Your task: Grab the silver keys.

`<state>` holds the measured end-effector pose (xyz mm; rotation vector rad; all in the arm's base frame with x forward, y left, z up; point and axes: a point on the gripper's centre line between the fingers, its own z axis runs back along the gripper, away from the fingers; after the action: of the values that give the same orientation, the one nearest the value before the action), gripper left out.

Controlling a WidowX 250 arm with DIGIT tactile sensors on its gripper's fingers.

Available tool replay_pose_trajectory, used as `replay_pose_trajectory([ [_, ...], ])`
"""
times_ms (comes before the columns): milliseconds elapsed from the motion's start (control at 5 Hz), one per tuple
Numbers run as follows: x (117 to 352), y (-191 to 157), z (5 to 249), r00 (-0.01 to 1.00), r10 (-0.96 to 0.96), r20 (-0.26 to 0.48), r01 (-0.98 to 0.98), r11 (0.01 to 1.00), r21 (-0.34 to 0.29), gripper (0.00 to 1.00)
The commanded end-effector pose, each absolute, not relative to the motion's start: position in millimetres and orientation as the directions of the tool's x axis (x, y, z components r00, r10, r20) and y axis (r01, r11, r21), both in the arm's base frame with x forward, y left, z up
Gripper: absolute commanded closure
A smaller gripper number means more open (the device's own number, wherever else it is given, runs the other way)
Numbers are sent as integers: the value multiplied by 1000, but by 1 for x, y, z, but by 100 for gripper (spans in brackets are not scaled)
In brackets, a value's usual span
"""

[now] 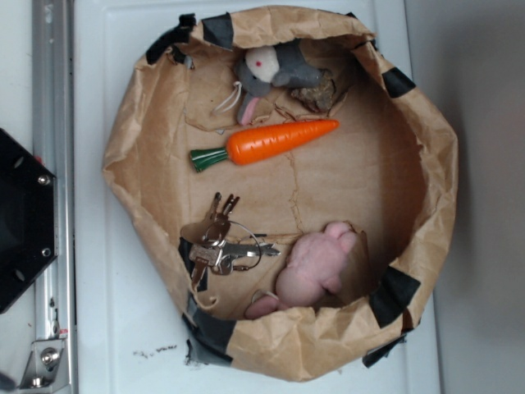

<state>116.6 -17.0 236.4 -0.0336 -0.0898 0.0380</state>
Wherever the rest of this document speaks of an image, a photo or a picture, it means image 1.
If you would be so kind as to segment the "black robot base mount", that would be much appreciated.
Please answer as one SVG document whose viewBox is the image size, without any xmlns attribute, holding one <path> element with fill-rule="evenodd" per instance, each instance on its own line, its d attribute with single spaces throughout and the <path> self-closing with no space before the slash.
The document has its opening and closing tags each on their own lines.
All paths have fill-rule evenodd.
<svg viewBox="0 0 525 394">
<path fill-rule="evenodd" d="M 57 257 L 56 177 L 1 131 L 1 312 Z"/>
</svg>

